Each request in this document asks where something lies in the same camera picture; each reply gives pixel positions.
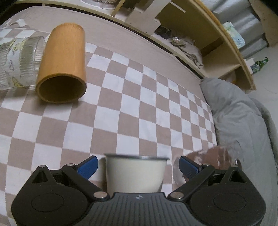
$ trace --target glass cup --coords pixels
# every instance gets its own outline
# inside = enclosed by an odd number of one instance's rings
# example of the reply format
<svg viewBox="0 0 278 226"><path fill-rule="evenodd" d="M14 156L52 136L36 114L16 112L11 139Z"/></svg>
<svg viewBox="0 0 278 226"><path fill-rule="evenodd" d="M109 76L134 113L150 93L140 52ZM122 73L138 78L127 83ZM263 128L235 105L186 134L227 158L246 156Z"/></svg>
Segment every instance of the glass cup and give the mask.
<svg viewBox="0 0 278 226"><path fill-rule="evenodd" d="M43 36L0 45L0 90L34 87L44 48Z"/></svg>

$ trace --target shelf compartment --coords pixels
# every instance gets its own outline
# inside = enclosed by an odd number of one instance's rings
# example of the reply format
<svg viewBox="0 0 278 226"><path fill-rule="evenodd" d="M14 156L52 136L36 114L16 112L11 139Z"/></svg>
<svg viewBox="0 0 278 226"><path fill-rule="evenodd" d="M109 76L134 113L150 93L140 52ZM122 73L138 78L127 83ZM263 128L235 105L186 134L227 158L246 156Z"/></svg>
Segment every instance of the shelf compartment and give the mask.
<svg viewBox="0 0 278 226"><path fill-rule="evenodd" d="M237 58L226 43L206 55L203 64L203 70L210 78L222 78L240 67Z"/></svg>
<svg viewBox="0 0 278 226"><path fill-rule="evenodd" d="M200 50L220 38L213 26L191 6L189 1L173 0L172 2L186 12L168 4L157 16L164 27L195 40Z"/></svg>
<svg viewBox="0 0 278 226"><path fill-rule="evenodd" d="M188 57L186 56L183 51L181 51L178 47L173 46L169 40L166 40L162 38L160 35L153 34L150 36L150 39L158 43L159 45L163 46L167 50L169 50L173 55L178 56L181 60L183 60L186 64L188 64L191 68L193 68L200 76L208 77L206 72L203 69L200 69L196 66L196 64Z"/></svg>

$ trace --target gray pillow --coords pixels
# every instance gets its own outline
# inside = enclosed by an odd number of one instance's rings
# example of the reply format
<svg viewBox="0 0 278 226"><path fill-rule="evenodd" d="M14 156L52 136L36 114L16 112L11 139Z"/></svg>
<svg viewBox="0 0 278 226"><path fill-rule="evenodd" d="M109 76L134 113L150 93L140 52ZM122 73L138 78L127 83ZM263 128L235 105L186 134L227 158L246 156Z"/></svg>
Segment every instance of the gray pillow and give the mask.
<svg viewBox="0 0 278 226"><path fill-rule="evenodd" d="M205 78L201 89L212 110L218 144L239 142L242 169L266 202L266 214L261 225L275 225L278 177L261 112L243 91L226 81Z"/></svg>

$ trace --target orange cylinder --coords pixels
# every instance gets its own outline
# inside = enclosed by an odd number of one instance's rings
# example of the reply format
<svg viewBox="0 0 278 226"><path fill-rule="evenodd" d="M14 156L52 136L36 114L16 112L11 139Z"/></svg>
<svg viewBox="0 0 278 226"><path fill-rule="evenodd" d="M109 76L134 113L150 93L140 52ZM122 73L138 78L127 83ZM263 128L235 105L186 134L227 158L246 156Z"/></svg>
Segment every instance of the orange cylinder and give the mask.
<svg viewBox="0 0 278 226"><path fill-rule="evenodd" d="M36 84L39 98L49 103L72 102L84 95L85 32L81 26L64 23L51 32Z"/></svg>

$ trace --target beige and white checkered fabric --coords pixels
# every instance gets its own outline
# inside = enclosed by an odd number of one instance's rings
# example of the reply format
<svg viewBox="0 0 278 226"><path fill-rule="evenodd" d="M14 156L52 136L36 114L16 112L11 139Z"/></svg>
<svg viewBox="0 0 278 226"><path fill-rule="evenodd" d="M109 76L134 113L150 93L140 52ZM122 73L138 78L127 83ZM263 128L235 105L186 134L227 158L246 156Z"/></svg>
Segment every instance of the beige and white checkered fabric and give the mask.
<svg viewBox="0 0 278 226"><path fill-rule="evenodd" d="M27 33L49 35L0 29L0 43ZM11 203L39 165L60 169L95 155L99 169L90 180L105 187L104 153L167 156L167 195L172 160L216 144L209 106L180 85L90 43L86 65L87 91L75 103L43 103L20 89L0 92L0 225L15 225Z"/></svg>

